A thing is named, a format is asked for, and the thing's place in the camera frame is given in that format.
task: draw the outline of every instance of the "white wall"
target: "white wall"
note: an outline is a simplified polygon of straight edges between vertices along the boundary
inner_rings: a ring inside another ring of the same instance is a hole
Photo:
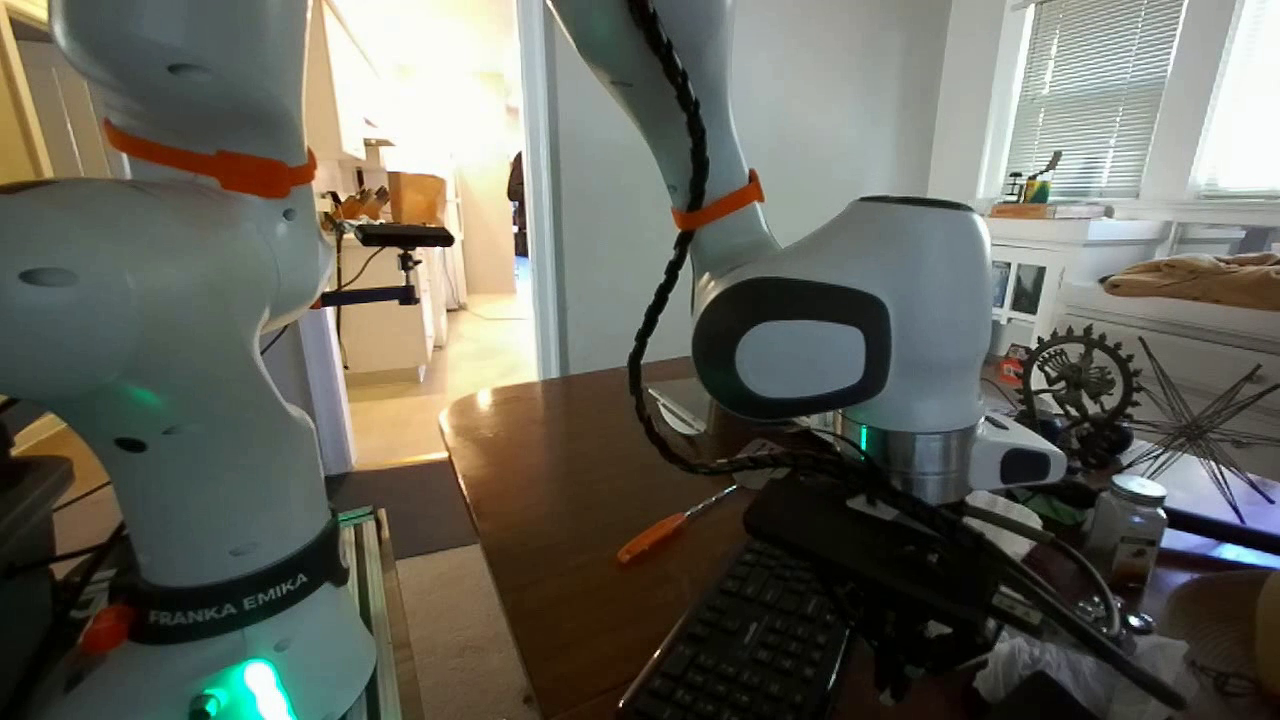
[[[734,0],[734,121],[778,239],[854,196],[927,192],[948,8]],[[549,37],[549,74],[545,172],[558,262],[558,292],[539,307],[558,311],[549,371],[617,369],[672,250],[669,196],[638,132],[558,34]],[[689,311],[672,311],[652,356],[685,352]]]

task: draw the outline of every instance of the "keyboard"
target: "keyboard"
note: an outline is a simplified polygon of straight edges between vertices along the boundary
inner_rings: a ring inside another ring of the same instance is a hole
[[[852,631],[817,573],[746,540],[669,631],[617,718],[809,720],[836,697]]]

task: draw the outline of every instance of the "window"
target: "window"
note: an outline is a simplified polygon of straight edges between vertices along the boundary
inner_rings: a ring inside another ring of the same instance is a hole
[[[1196,196],[1280,196],[1280,5],[1244,0],[1196,152]]]
[[[1182,0],[1038,0],[1007,172],[1064,152],[1056,196],[1140,196]]]

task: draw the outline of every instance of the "wooden table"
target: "wooden table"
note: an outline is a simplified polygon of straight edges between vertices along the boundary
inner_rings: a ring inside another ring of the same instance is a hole
[[[662,631],[738,548],[746,496],[617,570],[611,551],[637,528],[716,491],[652,454],[625,371],[477,393],[438,428],[535,708],[555,720],[611,718]],[[959,718],[959,682],[920,682],[906,703],[879,708],[854,666],[836,718]]]

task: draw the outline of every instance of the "light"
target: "light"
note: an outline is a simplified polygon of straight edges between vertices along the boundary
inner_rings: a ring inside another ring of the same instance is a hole
[[[283,677],[270,659],[243,659],[214,674],[190,701],[201,720],[294,720]]]

